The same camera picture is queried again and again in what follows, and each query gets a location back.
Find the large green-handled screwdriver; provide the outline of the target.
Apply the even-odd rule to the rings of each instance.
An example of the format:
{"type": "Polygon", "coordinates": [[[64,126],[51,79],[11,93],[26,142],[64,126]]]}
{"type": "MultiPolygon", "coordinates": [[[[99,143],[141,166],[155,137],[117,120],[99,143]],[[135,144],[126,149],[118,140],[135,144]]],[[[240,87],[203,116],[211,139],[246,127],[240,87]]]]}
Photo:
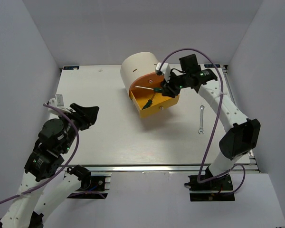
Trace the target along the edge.
{"type": "Polygon", "coordinates": [[[163,89],[161,89],[161,88],[149,88],[149,87],[144,87],[144,86],[135,86],[135,88],[152,90],[155,93],[163,93],[163,89]]]}

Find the long green screwdriver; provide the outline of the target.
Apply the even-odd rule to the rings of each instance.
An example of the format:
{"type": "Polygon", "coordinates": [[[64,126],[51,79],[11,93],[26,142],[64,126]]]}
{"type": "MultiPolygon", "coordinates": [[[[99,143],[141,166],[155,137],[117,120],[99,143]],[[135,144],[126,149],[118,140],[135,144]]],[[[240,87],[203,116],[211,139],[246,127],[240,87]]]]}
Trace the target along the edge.
{"type": "Polygon", "coordinates": [[[153,99],[155,97],[156,93],[154,92],[154,94],[152,95],[152,97],[147,101],[147,103],[143,106],[143,110],[149,108],[152,105],[153,99]]]}

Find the yellow drawer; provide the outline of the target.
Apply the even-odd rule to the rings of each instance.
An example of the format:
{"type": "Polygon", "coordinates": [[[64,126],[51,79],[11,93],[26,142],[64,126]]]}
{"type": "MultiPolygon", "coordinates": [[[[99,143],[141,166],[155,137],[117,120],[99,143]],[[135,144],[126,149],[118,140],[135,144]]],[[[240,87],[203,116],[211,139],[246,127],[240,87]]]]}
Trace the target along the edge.
{"type": "Polygon", "coordinates": [[[156,93],[152,105],[147,109],[142,109],[147,101],[152,97],[154,92],[152,90],[136,88],[135,90],[129,91],[129,98],[133,101],[136,109],[138,110],[139,116],[145,118],[153,114],[158,113],[176,105],[179,101],[179,95],[175,98],[162,96],[161,93],[156,93]]]}

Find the orange drawer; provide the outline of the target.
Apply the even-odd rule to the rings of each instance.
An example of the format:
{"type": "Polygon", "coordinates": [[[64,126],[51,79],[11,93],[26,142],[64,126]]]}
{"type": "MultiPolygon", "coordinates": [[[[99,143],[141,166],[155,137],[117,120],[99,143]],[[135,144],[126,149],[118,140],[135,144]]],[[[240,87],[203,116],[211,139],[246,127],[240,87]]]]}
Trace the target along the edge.
{"type": "Polygon", "coordinates": [[[164,80],[164,75],[157,75],[156,73],[146,74],[134,80],[129,88],[129,91],[135,90],[136,86],[159,88],[161,82],[164,80]]]}

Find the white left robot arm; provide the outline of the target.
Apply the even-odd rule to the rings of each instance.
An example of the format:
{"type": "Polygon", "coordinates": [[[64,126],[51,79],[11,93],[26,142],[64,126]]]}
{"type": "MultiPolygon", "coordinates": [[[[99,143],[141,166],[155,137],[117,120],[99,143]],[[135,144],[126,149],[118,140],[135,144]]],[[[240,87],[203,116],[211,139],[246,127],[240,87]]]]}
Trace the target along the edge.
{"type": "Polygon", "coordinates": [[[68,153],[73,142],[79,143],[79,131],[89,129],[95,124],[98,106],[82,107],[72,103],[70,109],[57,108],[44,104],[56,119],[47,120],[33,151],[29,156],[18,193],[0,201],[12,201],[6,214],[0,218],[0,228],[42,228],[48,216],[73,191],[85,190],[91,184],[91,172],[81,165],[67,170],[66,181],[62,182],[44,203],[37,207],[38,200],[46,185],[52,181],[69,162],[63,154],[68,153]]]}

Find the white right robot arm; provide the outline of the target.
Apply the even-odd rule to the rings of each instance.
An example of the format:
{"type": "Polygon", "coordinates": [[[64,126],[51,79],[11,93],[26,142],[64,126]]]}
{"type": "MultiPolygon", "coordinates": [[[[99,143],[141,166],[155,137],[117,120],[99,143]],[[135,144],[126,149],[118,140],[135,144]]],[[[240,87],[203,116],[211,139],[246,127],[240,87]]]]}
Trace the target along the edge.
{"type": "Polygon", "coordinates": [[[157,75],[163,75],[162,95],[175,98],[180,91],[191,88],[202,97],[215,112],[215,123],[221,122],[225,135],[219,141],[219,154],[207,168],[205,184],[214,190],[222,184],[235,163],[256,147],[261,124],[249,119],[224,92],[222,78],[217,70],[201,69],[195,54],[180,58],[181,71],[177,75],[167,63],[156,65],[157,75]]]}

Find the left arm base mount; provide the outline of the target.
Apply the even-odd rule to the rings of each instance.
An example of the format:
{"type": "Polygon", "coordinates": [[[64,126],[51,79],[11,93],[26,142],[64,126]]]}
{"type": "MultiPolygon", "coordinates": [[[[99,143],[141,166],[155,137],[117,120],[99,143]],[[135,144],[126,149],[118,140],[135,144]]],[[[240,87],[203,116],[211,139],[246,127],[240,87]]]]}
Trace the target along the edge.
{"type": "Polygon", "coordinates": [[[111,173],[92,172],[91,176],[81,187],[71,193],[68,199],[104,200],[111,183],[111,173]]]}

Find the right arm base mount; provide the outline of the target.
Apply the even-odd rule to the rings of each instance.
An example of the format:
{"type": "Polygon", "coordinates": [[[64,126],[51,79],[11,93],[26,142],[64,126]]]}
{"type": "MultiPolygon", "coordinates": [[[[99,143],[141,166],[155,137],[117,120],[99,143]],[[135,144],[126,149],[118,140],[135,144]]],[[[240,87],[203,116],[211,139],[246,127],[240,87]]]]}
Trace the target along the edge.
{"type": "Polygon", "coordinates": [[[235,201],[230,175],[205,183],[197,182],[197,175],[188,176],[184,187],[189,189],[191,202],[235,201]]]}

